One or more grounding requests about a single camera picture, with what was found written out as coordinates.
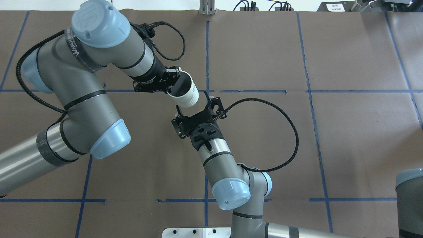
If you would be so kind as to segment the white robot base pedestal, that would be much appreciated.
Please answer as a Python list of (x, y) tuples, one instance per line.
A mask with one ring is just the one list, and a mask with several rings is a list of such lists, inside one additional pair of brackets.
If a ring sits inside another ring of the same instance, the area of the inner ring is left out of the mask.
[(162, 238), (229, 238), (230, 227), (166, 228)]

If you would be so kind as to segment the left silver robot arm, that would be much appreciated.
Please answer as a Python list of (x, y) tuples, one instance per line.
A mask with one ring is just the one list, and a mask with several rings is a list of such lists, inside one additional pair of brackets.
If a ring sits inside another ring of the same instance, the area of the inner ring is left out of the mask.
[(194, 89), (191, 76), (166, 67), (153, 51), (147, 29), (160, 22), (131, 23), (111, 2), (88, 0), (73, 13), (71, 27), (31, 48), (17, 63), (24, 76), (44, 93), (54, 93), (62, 116), (49, 127), (1, 153), (1, 198), (28, 182), (90, 154), (102, 159), (127, 146), (131, 135), (97, 72), (112, 64), (133, 79), (135, 91), (162, 91), (179, 105), (181, 89)]

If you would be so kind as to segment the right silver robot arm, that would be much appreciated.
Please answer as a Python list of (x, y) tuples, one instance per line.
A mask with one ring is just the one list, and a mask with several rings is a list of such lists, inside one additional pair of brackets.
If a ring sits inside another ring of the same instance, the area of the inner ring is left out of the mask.
[[(181, 107), (194, 106), (198, 98), (197, 90), (175, 98), (177, 114), (172, 120), (172, 125), (181, 139), (190, 138), (192, 146), (199, 153), (219, 208), (232, 211), (231, 238), (342, 237), (339, 234), (263, 221), (264, 198), (272, 189), (269, 172), (287, 166), (293, 161), (299, 148), (297, 129), (284, 110), (269, 101), (257, 98), (242, 99), (224, 108), (220, 98), (206, 95), (207, 104), (204, 110), (192, 116), (183, 115)], [(258, 101), (270, 105), (287, 119), (295, 135), (295, 148), (286, 162), (270, 169), (258, 169), (235, 161), (217, 120), (226, 118), (230, 109), (245, 101)]]

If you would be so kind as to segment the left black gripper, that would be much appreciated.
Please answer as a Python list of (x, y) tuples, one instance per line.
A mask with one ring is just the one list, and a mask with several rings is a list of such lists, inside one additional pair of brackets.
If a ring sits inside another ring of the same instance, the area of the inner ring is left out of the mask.
[(181, 68), (172, 66), (170, 68), (154, 58), (152, 67), (141, 76), (131, 76), (135, 92), (154, 93), (163, 92), (168, 94), (168, 87), (176, 84), (181, 76)]

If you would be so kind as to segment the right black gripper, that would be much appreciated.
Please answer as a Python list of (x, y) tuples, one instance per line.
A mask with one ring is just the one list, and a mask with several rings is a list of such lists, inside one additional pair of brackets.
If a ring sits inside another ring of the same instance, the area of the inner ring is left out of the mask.
[(175, 132), (180, 139), (189, 137), (196, 151), (212, 139), (224, 139), (224, 136), (216, 122), (218, 119), (227, 118), (221, 99), (210, 97), (204, 91), (207, 98), (205, 109), (193, 116), (183, 115), (181, 108), (176, 105), (177, 113), (171, 121)]

